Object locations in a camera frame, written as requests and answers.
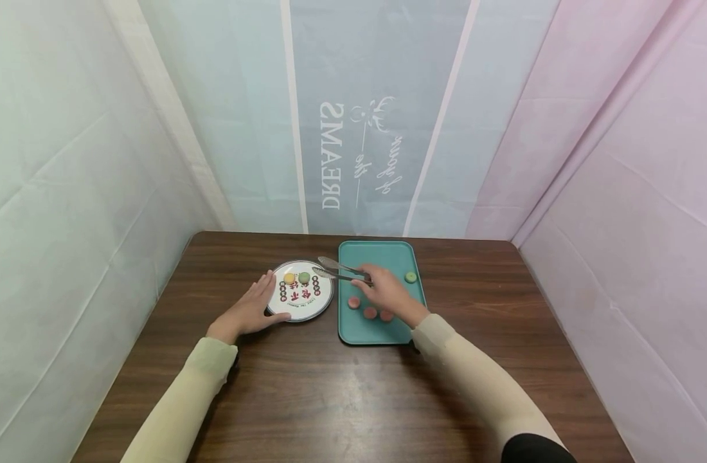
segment fabric wall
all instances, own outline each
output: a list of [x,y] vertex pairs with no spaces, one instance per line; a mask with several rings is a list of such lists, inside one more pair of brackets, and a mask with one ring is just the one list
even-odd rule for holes
[[217,228],[99,1],[0,0],[0,462],[65,462]]
[[511,239],[671,0],[139,3],[229,230]]
[[707,462],[707,1],[676,3],[693,19],[521,248],[639,463]]
[[139,3],[237,229],[462,238],[559,2]]

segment white stripe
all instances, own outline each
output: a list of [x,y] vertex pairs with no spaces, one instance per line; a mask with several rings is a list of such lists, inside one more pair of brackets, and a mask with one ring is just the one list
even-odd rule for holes
[[294,48],[292,47],[292,12],[289,0],[280,0],[282,11],[282,35],[284,35],[284,55],[287,60],[287,87],[289,88],[289,109],[292,116],[292,138],[294,138],[294,160],[297,167],[297,190],[300,193],[300,215],[303,219],[303,233],[310,233],[307,223],[305,200],[305,176],[303,174],[303,146],[300,141],[300,113],[297,108],[297,81],[294,74]]
[[413,214],[415,213],[415,206],[418,203],[418,196],[420,196],[420,191],[423,189],[423,183],[425,183],[425,175],[428,173],[428,167],[431,165],[433,151],[436,150],[438,135],[440,135],[441,133],[441,126],[443,125],[444,118],[446,117],[446,109],[448,109],[448,103],[451,101],[451,93],[454,92],[454,87],[456,86],[456,78],[457,76],[459,76],[461,60],[464,59],[464,53],[467,49],[467,42],[469,42],[469,35],[472,33],[472,25],[474,25],[474,19],[477,16],[477,8],[479,8],[479,0],[472,0],[471,4],[469,5],[469,10],[467,10],[467,18],[464,21],[464,28],[461,29],[459,47],[456,48],[454,64],[451,65],[451,74],[449,74],[448,82],[446,83],[446,91],[444,92],[444,98],[441,100],[441,109],[438,110],[438,117],[436,118],[436,125],[433,127],[433,135],[431,136],[431,142],[428,145],[428,151],[425,152],[425,161],[423,161],[423,167],[420,171],[418,184],[415,187],[413,198],[410,201],[410,210],[407,211],[407,219],[404,221],[404,229],[402,230],[402,236],[407,236],[410,233],[410,225],[413,220]]

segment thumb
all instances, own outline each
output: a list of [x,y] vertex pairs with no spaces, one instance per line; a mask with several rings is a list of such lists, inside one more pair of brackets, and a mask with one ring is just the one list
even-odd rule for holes
[[374,289],[372,289],[367,283],[364,283],[361,280],[353,280],[352,284],[353,286],[361,289],[361,292],[364,293],[364,296],[366,296],[369,301],[373,300]]
[[292,314],[289,312],[275,313],[274,315],[266,317],[266,327],[276,325],[277,323],[288,322],[291,318]]

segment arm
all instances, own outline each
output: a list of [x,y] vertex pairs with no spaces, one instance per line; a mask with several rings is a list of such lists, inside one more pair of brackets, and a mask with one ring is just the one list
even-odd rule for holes
[[184,463],[238,348],[202,338],[130,443],[123,463]]
[[428,363],[441,371],[494,431],[499,448],[524,433],[543,435],[564,447],[544,414],[508,372],[443,318],[426,316],[413,331],[413,340]]
[[238,336],[289,320],[289,313],[265,316],[276,278],[269,270],[227,312],[212,323],[182,371],[135,434],[122,463],[184,463],[212,399],[226,382],[238,354]]
[[392,272],[368,264],[361,269],[370,274],[373,287],[362,282],[354,282],[354,286],[377,307],[391,311],[413,329],[415,345],[493,430],[500,449],[524,433],[542,435],[564,447],[544,414],[508,372],[443,318],[411,298]]

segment left hand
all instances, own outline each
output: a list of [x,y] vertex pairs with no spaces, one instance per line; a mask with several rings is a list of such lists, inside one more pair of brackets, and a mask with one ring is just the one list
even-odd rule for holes
[[207,330],[208,338],[215,338],[227,345],[235,344],[238,336],[261,331],[276,323],[290,320],[289,313],[266,316],[264,311],[276,287],[276,276],[271,270],[251,284],[238,302],[215,320]]

